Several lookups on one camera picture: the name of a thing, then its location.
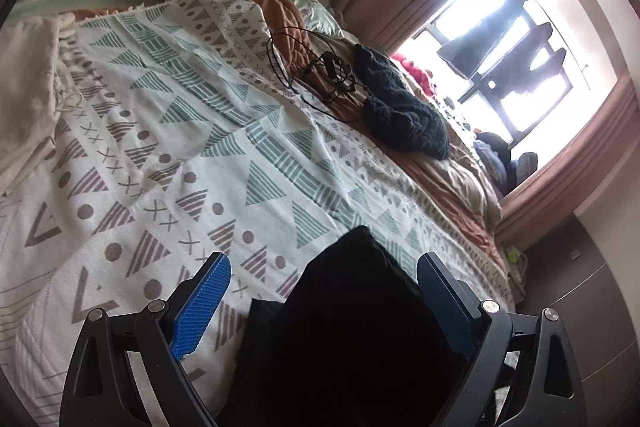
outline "dark knitted fabric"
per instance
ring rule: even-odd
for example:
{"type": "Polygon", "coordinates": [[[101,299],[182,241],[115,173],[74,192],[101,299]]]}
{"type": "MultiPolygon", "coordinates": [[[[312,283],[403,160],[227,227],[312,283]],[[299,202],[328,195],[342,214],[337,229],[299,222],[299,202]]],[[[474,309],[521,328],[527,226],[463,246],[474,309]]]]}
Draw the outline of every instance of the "dark knitted fabric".
{"type": "Polygon", "coordinates": [[[438,160],[449,156],[444,120],[406,89],[393,62],[356,44],[353,71],[369,89],[362,117],[375,138],[401,152],[423,152],[438,160]]]}

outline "teal triangle pattern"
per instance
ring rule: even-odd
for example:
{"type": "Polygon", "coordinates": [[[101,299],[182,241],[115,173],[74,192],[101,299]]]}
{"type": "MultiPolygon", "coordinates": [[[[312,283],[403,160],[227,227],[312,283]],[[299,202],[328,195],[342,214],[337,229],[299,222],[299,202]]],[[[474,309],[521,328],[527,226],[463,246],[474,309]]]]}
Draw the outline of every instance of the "teal triangle pattern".
{"type": "Polygon", "coordinates": [[[213,156],[236,156],[239,154],[244,154],[244,151],[238,145],[233,133],[227,132],[214,124],[200,156],[211,158],[213,156]]]}
{"type": "Polygon", "coordinates": [[[118,55],[113,60],[110,60],[110,64],[121,64],[123,66],[133,66],[135,68],[145,67],[140,57],[138,57],[136,54],[133,54],[129,50],[125,51],[123,54],[118,55]]]}
{"type": "Polygon", "coordinates": [[[396,220],[391,216],[390,210],[385,210],[385,212],[378,218],[378,222],[389,232],[400,233],[398,224],[396,223],[396,220]]]}
{"type": "Polygon", "coordinates": [[[197,49],[195,51],[195,55],[204,62],[204,65],[209,68],[209,70],[213,71],[215,74],[218,74],[222,69],[222,65],[218,61],[207,55],[205,52],[203,52],[202,49],[197,49]]]}
{"type": "Polygon", "coordinates": [[[87,22],[82,23],[80,27],[81,28],[107,28],[108,30],[111,29],[111,26],[109,26],[109,23],[103,18],[89,19],[87,22]]]}
{"type": "Polygon", "coordinates": [[[189,42],[184,39],[181,39],[180,37],[175,37],[175,40],[180,42],[182,47],[185,48],[186,50],[189,50],[190,52],[197,50],[199,48],[199,45],[194,44],[193,42],[189,42]]]}
{"type": "Polygon", "coordinates": [[[246,183],[246,203],[244,206],[276,200],[285,196],[286,194],[281,188],[271,181],[270,177],[254,162],[251,162],[251,165],[249,165],[249,179],[246,183]]]}
{"type": "Polygon", "coordinates": [[[335,140],[335,136],[326,129],[322,131],[322,138],[324,138],[324,143],[329,143],[335,140]]]}
{"type": "Polygon", "coordinates": [[[296,149],[299,149],[307,158],[311,159],[311,145],[313,142],[313,131],[305,129],[304,131],[284,133],[284,136],[296,149]]]}
{"type": "Polygon", "coordinates": [[[414,248],[414,250],[422,251],[420,240],[418,240],[418,234],[415,233],[415,229],[411,229],[411,232],[409,232],[409,235],[406,236],[405,241],[411,248],[414,248]]]}
{"type": "Polygon", "coordinates": [[[125,48],[124,42],[115,31],[101,36],[97,41],[91,43],[92,46],[108,46],[110,48],[125,48]]]}
{"type": "Polygon", "coordinates": [[[282,106],[279,103],[274,103],[272,105],[253,105],[252,109],[256,111],[260,111],[261,113],[266,114],[269,117],[269,121],[273,124],[274,127],[278,126],[278,122],[280,121],[280,108],[282,106]]]}
{"type": "Polygon", "coordinates": [[[137,79],[130,89],[153,89],[154,91],[173,92],[153,71],[147,71],[137,79]]]}
{"type": "Polygon", "coordinates": [[[145,10],[146,18],[149,19],[151,22],[153,22],[159,16],[161,16],[168,7],[169,7],[168,4],[159,4],[158,6],[152,6],[151,8],[147,8],[145,10]]]}
{"type": "Polygon", "coordinates": [[[326,226],[295,202],[293,203],[293,222],[296,225],[298,248],[329,232],[326,226]]]}
{"type": "Polygon", "coordinates": [[[236,94],[236,96],[246,102],[246,97],[249,94],[249,86],[243,86],[241,84],[234,84],[232,82],[227,82],[225,80],[225,84],[230,87],[230,89],[236,94]]]}
{"type": "Polygon", "coordinates": [[[367,196],[364,193],[364,188],[358,186],[358,188],[354,188],[351,192],[349,192],[349,197],[351,200],[359,203],[362,208],[364,208],[367,212],[371,212],[369,208],[369,203],[367,202],[367,196]]]}
{"type": "Polygon", "coordinates": [[[179,24],[159,24],[158,27],[162,28],[167,33],[175,33],[182,29],[182,26],[179,24]]]}
{"type": "Polygon", "coordinates": [[[203,115],[186,103],[180,96],[171,103],[160,123],[177,123],[186,121],[207,121],[203,115]]]}
{"type": "Polygon", "coordinates": [[[316,163],[316,165],[323,171],[328,172],[334,178],[338,179],[338,171],[335,169],[335,163],[333,162],[333,160],[327,158],[326,160],[322,160],[321,162],[316,163]]]}

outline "black cable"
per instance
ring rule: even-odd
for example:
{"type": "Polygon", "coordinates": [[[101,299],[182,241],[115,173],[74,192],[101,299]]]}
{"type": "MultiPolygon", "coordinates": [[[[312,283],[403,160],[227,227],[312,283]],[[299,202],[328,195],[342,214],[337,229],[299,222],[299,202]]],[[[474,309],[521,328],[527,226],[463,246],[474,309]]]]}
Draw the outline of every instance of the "black cable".
{"type": "MultiPolygon", "coordinates": [[[[302,47],[304,49],[306,49],[309,54],[311,54],[314,59],[308,63],[308,65],[306,66],[306,68],[303,69],[303,71],[305,71],[305,76],[307,74],[310,73],[312,68],[317,68],[319,65],[321,65],[322,67],[324,67],[325,71],[328,71],[326,64],[324,63],[324,58],[323,56],[318,56],[316,54],[316,52],[314,52],[312,49],[310,49],[303,41],[301,41],[300,39],[296,38],[293,35],[290,35],[289,33],[287,33],[286,30],[298,30],[301,32],[306,32],[309,34],[313,34],[316,37],[318,37],[319,39],[321,39],[322,42],[324,42],[327,47],[329,49],[331,49],[331,54],[333,55],[333,57],[335,57],[336,59],[338,59],[337,54],[335,53],[335,49],[334,47],[331,45],[331,43],[324,38],[324,36],[318,32],[312,31],[312,30],[307,30],[304,28],[299,28],[298,26],[283,26],[282,28],[278,29],[276,32],[274,32],[271,37],[269,37],[269,39],[267,40],[266,43],[266,50],[267,50],[267,57],[269,59],[269,64],[271,66],[271,70],[273,70],[273,74],[276,76],[276,78],[278,79],[278,81],[280,81],[280,83],[282,84],[282,86],[285,89],[290,89],[293,93],[295,93],[296,95],[300,96],[300,100],[302,100],[302,102],[304,102],[306,105],[308,105],[309,107],[311,107],[312,109],[315,109],[316,111],[325,114],[327,116],[330,116],[331,118],[334,118],[334,120],[337,120],[339,122],[342,123],[354,123],[357,122],[359,120],[362,119],[362,117],[356,118],[356,120],[341,120],[340,118],[337,118],[336,116],[332,115],[330,112],[327,112],[325,110],[320,109],[319,107],[316,107],[315,105],[313,105],[312,103],[310,103],[308,100],[305,100],[304,96],[302,96],[302,94],[300,94],[296,88],[293,86],[293,82],[291,80],[291,78],[300,81],[298,78],[296,78],[295,76],[291,75],[290,78],[287,76],[287,72],[283,69],[283,65],[280,63],[280,61],[278,60],[278,56],[275,53],[275,49],[274,49],[274,41],[273,39],[278,36],[286,36],[289,39],[292,39],[293,41],[297,42],[298,44],[302,45],[302,47]],[[278,71],[276,70],[273,61],[275,60],[275,62],[278,65],[278,70],[280,70],[280,73],[278,73],[278,71]]],[[[341,86],[345,86],[346,87],[346,92],[349,92],[350,90],[355,90],[354,86],[361,86],[363,87],[367,92],[369,91],[367,89],[366,86],[364,86],[363,84],[359,83],[355,77],[351,74],[351,70],[347,70],[346,68],[343,67],[344,62],[342,60],[332,60],[333,63],[333,69],[335,70],[336,73],[336,79],[334,80],[333,78],[330,78],[330,81],[334,84],[334,89],[332,90],[332,92],[329,93],[329,95],[327,97],[325,97],[324,100],[321,100],[321,102],[324,105],[330,105],[332,103],[334,103],[338,97],[340,96],[340,89],[339,87],[341,86]]]]}

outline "bed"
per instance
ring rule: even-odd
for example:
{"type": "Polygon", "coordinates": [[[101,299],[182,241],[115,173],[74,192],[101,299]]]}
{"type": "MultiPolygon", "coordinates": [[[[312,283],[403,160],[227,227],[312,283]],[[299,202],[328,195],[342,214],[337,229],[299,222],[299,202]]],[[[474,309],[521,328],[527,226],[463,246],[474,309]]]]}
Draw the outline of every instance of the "bed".
{"type": "MultiPolygon", "coordinates": [[[[229,256],[231,286],[184,360],[212,412],[224,403],[251,299],[286,299],[306,263],[357,225],[413,277],[418,257],[435,251],[479,298],[513,308],[504,267],[452,219],[465,212],[436,194],[456,178],[451,169],[430,162],[420,176],[431,184],[420,183],[406,159],[284,89],[270,66],[276,28],[265,6],[21,0],[14,9],[13,21],[72,9],[77,19],[65,16],[52,51],[72,91],[54,146],[0,199],[0,363],[41,425],[57,423],[87,313],[165,298],[212,251],[229,256]],[[79,10],[101,7],[120,9],[79,10]]],[[[141,392],[162,425],[151,389],[141,392]]]]}

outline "window frame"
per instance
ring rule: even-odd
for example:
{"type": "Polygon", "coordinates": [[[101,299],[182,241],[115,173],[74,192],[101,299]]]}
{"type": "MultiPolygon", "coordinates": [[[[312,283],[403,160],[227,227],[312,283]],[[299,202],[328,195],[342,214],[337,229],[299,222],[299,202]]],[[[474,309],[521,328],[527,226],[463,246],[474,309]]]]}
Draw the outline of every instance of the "window frame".
{"type": "MultiPolygon", "coordinates": [[[[449,42],[449,39],[447,39],[447,37],[436,26],[436,22],[443,15],[443,13],[446,12],[453,3],[455,3],[455,1],[456,0],[451,0],[447,4],[447,6],[445,6],[440,11],[440,13],[438,13],[437,16],[426,23],[412,38],[417,39],[421,35],[421,33],[427,31],[440,43],[441,46],[449,42]]],[[[533,18],[531,17],[531,15],[529,15],[524,7],[522,8],[520,16],[525,20],[530,29],[536,26],[533,18]]],[[[558,31],[556,29],[556,26],[553,24],[553,21],[550,20],[550,22],[553,29],[555,31],[558,31]]],[[[554,49],[551,47],[548,41],[545,43],[543,48],[547,50],[549,55],[552,55],[554,52],[554,49]]],[[[562,92],[560,97],[551,105],[551,107],[549,107],[544,112],[544,114],[542,114],[536,121],[532,122],[526,129],[522,131],[518,130],[518,128],[515,126],[515,124],[507,114],[507,111],[502,106],[500,98],[494,95],[487,83],[484,82],[484,76],[482,74],[476,73],[472,78],[468,79],[468,82],[470,83],[469,88],[462,94],[462,96],[460,96],[460,98],[458,99],[458,103],[462,104],[466,102],[466,100],[470,99],[475,93],[478,93],[480,96],[482,96],[484,101],[488,103],[488,105],[494,110],[498,118],[500,118],[507,131],[511,135],[509,149],[512,149],[518,143],[524,140],[529,135],[529,133],[531,133],[531,131],[533,131],[535,127],[540,124],[540,122],[548,117],[548,115],[558,106],[558,104],[562,102],[562,99],[564,99],[564,97],[574,88],[573,84],[569,80],[568,75],[566,74],[566,71],[564,70],[564,66],[561,68],[559,76],[564,80],[564,91],[562,92]]]]}

